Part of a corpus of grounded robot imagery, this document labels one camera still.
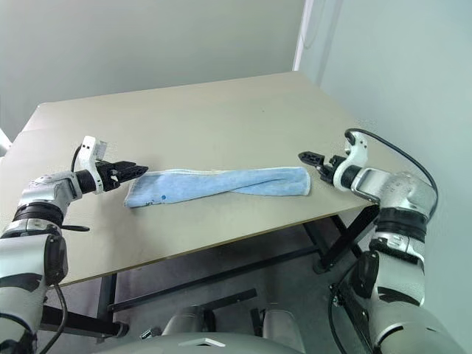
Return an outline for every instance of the black wire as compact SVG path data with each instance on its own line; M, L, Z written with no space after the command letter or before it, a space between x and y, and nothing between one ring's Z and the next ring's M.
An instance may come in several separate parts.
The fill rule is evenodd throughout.
M49 349L51 349L52 345L58 340L60 334L64 331L64 327L67 323L67 318L69 317L69 314L67 312L66 299L64 298L64 294L62 293L60 286L58 284L54 284L54 289L56 290L56 293L58 293L60 306L62 307L62 319L60 321L58 331L54 334L54 336L51 338L48 344L46 344L42 351L40 351L39 354L45 354Z
M330 322L330 329L331 329L331 334L333 335L334 342L338 346L339 351L341 354L347 354L345 348L342 346L341 341L339 340L338 333L336 332L336 329L334 327L334 322L333 322L333 300L336 295L338 295L339 291L339 286L342 284L344 279L347 277L349 272L354 268L354 266L357 264L357 261L354 262L341 276L341 279L338 281L336 285L334 285L334 288L331 290L331 296L327 304L327 318Z
M72 157L72 163L71 163L71 172L74 172L75 169L75 160L77 160L77 155L79 154L80 148L82 145L77 146L77 149L75 149L74 155Z
M433 187L433 190L436 192L436 201L434 202L434 205L431 208L431 212L429 214L429 220L431 220L433 218L434 212L436 212L437 202L440 198L440 195L439 195L438 190L437 190L436 181L434 180L433 176L431 176L429 171L421 163L419 163L416 159L414 159L412 156L410 156L408 153L401 150L398 146L392 144L391 142L388 142L387 140L385 140L384 138L380 137L377 134L374 134L370 131L366 131L365 129L360 129L360 128L349 128L349 129L346 130L346 132L344 134L347 134L347 133L350 133L350 132L353 132L353 131L371 136L375 140L378 140L382 144L388 146L389 148L391 148L392 150L396 151L401 156L403 156L405 159L408 159L412 164L414 164L416 167L418 167L418 169L426 176L426 178L429 180L429 183Z

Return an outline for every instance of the table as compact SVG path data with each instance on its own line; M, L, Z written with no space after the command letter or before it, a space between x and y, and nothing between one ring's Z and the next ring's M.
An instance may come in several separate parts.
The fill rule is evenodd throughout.
M28 181L67 170L85 135L108 142L110 162L128 160L149 170L235 170L303 166L297 155L305 150L342 155L344 130L356 125L298 72L43 103L0 164L0 227L11 221ZM403 168L375 143L369 163ZM369 206L309 171L309 196L224 193L129 210L123 206L126 186L85 195L69 207L64 223L91 231L63 232L69 258L63 284Z

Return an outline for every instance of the floor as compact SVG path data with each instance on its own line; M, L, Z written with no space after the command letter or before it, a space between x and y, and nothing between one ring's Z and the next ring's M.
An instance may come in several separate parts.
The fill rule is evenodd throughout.
M125 271L118 275L117 301L310 245L303 227L294 226ZM49 353L97 353L138 341L139 335L149 327L164 328L179 308L203 304L251 288L256 288L256 298L215 311L218 331L252 334L249 315L252 308L281 308L295 316L307 353L339 353L327 320L328 286L338 280L352 264L354 257L351 253L347 254L330 272L323 275L312 271L313 257L300 257L229 280L166 295L146 305L121 311L115 314L115 320L131 326L125 337L106 339L102 344L97 344L93 338L63 334ZM89 316L97 313L99 290L100 280L63 287L69 310ZM48 292L47 296L49 305L58 306L53 291ZM347 352L365 353L344 310L335 308L333 312L336 328ZM40 331L38 348L42 348L52 334Z

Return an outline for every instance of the gray wall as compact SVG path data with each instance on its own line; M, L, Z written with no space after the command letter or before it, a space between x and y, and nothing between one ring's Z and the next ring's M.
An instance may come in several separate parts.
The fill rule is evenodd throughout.
M320 70L316 53L302 59L324 91L436 178L440 204L426 239L426 307L469 353L471 13L468 0L344 0L332 45L323 49L326 67Z
M303 0L0 1L0 128L13 139L47 101L290 71L302 8Z

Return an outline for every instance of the blue towel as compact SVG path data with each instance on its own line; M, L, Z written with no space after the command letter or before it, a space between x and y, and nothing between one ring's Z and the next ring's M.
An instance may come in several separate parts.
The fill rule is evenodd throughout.
M307 195L310 175L303 167L259 170L166 170L145 173L130 186L128 208L189 201L222 192L255 195Z

